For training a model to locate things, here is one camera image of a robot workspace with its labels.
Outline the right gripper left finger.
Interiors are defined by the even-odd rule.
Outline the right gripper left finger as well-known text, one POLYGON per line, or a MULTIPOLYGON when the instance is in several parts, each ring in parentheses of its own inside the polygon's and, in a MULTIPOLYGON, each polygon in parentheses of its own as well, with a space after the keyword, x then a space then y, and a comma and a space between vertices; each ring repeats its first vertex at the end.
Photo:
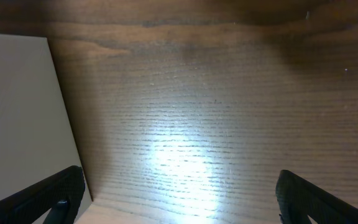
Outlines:
POLYGON ((70 166, 0 200, 0 224, 33 223, 44 213, 44 223, 72 224, 84 192, 83 169, 70 166))

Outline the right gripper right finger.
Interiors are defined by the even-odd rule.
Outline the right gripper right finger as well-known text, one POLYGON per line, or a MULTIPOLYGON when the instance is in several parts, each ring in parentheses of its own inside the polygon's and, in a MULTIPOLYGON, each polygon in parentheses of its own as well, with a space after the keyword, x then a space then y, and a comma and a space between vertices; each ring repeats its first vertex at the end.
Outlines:
POLYGON ((358 208, 289 170, 281 170, 275 194, 282 224, 358 224, 358 208))

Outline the white cardboard box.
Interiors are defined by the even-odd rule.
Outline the white cardboard box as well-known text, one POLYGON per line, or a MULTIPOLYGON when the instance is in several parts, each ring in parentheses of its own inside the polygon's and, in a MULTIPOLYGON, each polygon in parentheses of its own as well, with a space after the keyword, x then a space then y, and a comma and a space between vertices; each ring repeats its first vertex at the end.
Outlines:
MULTIPOLYGON (((0 34, 0 200, 70 166, 83 169, 47 39, 0 34)), ((75 222, 91 203, 85 180, 75 222)))

